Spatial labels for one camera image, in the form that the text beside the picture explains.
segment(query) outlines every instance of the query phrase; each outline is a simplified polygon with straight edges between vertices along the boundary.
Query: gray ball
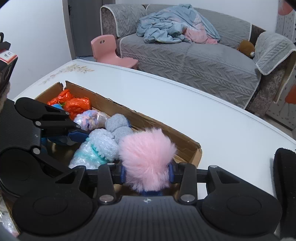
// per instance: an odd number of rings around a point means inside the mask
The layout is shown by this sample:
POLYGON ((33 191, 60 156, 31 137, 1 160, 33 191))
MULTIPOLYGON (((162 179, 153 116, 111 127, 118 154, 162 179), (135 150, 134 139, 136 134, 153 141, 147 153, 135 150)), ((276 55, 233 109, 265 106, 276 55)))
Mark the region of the gray ball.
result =
POLYGON ((115 131, 118 127, 128 126, 128 120, 122 114, 115 114, 106 120, 105 128, 109 132, 115 131))
POLYGON ((123 137, 133 134, 133 130, 128 126, 122 126, 113 131, 112 134, 114 135, 115 142, 118 144, 123 137))

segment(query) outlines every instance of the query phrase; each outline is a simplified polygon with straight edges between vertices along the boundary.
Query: pink chair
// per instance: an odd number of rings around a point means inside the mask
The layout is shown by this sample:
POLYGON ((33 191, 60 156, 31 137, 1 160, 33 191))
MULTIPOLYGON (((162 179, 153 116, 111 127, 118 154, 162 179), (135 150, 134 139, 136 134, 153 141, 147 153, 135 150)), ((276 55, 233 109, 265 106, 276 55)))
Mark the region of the pink chair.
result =
POLYGON ((120 58, 116 55, 116 41, 111 34, 101 35, 91 41, 94 58, 97 62, 113 64, 126 68, 137 68, 138 60, 133 58, 120 58))

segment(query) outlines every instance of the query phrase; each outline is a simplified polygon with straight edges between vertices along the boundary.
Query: red and white sticker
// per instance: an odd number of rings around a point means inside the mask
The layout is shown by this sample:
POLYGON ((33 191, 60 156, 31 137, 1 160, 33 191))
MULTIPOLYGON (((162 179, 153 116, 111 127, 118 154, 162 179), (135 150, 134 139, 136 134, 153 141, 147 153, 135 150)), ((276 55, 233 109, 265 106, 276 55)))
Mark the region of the red and white sticker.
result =
POLYGON ((5 62, 7 64, 9 64, 11 61, 13 61, 16 57, 17 57, 17 55, 9 50, 4 49, 2 52, 0 52, 0 60, 2 60, 3 62, 5 62))

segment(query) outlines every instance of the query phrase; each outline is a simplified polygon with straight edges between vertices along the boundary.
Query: pink pom-pom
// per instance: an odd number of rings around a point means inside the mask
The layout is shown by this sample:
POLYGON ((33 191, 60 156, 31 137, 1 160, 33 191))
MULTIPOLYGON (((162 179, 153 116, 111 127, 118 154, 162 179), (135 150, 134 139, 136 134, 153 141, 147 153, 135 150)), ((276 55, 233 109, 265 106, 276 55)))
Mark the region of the pink pom-pom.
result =
POLYGON ((176 151, 176 146, 161 129, 124 137, 119 142, 119 157, 126 168, 126 182, 137 192, 168 187, 168 164, 176 151))

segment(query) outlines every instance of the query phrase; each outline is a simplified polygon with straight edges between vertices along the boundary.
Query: sofa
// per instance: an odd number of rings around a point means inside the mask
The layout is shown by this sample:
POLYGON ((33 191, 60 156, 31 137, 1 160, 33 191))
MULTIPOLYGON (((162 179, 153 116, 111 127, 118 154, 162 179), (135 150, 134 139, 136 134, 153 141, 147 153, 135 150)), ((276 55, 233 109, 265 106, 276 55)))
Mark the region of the sofa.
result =
POLYGON ((264 116, 290 79, 296 62, 295 45, 247 21, 201 8, 195 9, 221 37, 217 45, 144 43, 136 35, 139 18, 169 6, 104 5, 100 9, 101 32, 115 36, 118 56, 139 60, 138 70, 200 89, 264 116), (255 45, 254 59, 237 51, 243 39, 255 45))

